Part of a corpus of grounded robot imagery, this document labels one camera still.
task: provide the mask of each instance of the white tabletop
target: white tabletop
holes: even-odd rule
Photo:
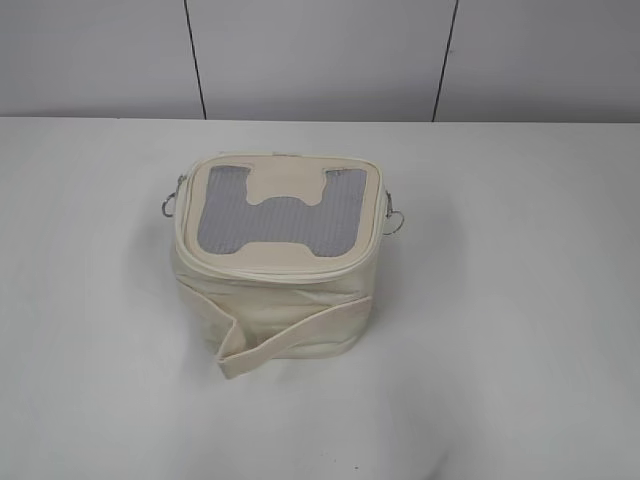
[[[219,151],[378,162],[348,353],[223,379],[160,202]],[[0,119],[0,478],[640,478],[640,126]]]

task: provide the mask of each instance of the carrying strap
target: carrying strap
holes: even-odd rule
[[[356,327],[368,316],[372,305],[372,298],[369,296],[327,308],[293,324],[256,347],[247,348],[245,332],[236,318],[201,293],[181,282],[178,284],[185,300],[189,301],[201,316],[212,321],[215,328],[226,330],[218,350],[217,361],[227,378],[249,372],[314,335],[337,328],[349,330],[351,326]]]

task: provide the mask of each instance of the panel seam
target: panel seam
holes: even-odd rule
[[[447,38],[447,48],[444,51],[444,59],[442,60],[442,70],[440,72],[440,80],[438,81],[438,93],[436,93],[436,101],[433,104],[433,114],[431,115],[431,121],[436,121],[436,115],[438,113],[438,106],[440,105],[440,95],[442,94],[442,85],[444,83],[444,75],[447,70],[447,61],[449,60],[449,53],[451,51],[451,40],[453,39],[453,27],[456,24],[456,18],[458,16],[458,5],[460,0],[455,0],[453,6],[453,14],[451,15],[451,26],[449,27],[449,38]]]
[[[189,43],[191,43],[191,56],[193,58],[193,68],[196,72],[196,80],[198,81],[198,93],[200,95],[200,106],[202,107],[202,116],[207,119],[207,107],[204,104],[204,95],[202,94],[202,82],[200,81],[200,68],[198,68],[198,56],[196,55],[196,45],[193,43],[193,30],[191,29],[191,16],[189,15],[189,5],[187,0],[183,0],[184,15],[187,20],[187,29],[189,30]]]

